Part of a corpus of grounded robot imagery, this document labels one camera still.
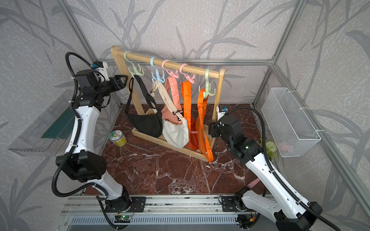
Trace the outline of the bright orange crossbody bag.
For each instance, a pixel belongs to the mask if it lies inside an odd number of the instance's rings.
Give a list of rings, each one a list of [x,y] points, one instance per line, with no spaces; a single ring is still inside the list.
[[[207,108],[208,97],[204,97],[205,89],[200,89],[198,95],[198,118],[196,121],[197,139],[198,139],[198,149],[206,157],[209,163],[213,162],[214,156],[212,148],[207,138],[207,134],[204,130],[204,118]]]

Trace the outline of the dark orange crossbody bag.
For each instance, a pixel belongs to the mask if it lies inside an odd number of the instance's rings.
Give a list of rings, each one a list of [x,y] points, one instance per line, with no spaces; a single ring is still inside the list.
[[[196,129],[196,121],[191,115],[191,108],[192,108],[192,98],[191,98],[191,83],[190,81],[185,81],[181,85],[181,95],[183,97],[183,112],[184,118],[188,122],[188,131],[189,131],[189,142],[186,145],[186,148],[191,150],[198,150],[199,143],[198,143],[198,131]]]

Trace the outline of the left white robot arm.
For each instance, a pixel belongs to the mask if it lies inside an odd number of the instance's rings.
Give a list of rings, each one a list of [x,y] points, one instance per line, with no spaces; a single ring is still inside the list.
[[[71,140],[63,156],[57,157],[57,170],[52,179],[52,192],[57,197],[69,197],[91,186],[102,196],[97,200],[114,211],[128,210],[132,200],[127,189],[117,183],[107,171],[106,160],[94,153],[93,138],[97,119],[104,108],[105,97],[126,87],[127,76],[109,77],[103,62],[89,63],[74,52],[65,54],[66,65],[74,81],[74,93],[69,107],[75,115]],[[57,188],[60,173],[83,185],[63,193]]]

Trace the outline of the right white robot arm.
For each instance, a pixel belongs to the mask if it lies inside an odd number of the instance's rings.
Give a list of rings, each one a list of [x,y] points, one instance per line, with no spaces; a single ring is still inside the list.
[[[254,210],[274,222],[280,231],[308,231],[317,220],[339,230],[321,216],[323,209],[317,202],[310,202],[298,193],[272,165],[266,141],[259,145],[244,136],[239,120],[230,111],[210,123],[208,134],[221,137],[229,152],[251,170],[274,197],[273,201],[269,200],[245,186],[234,194],[238,210]]]

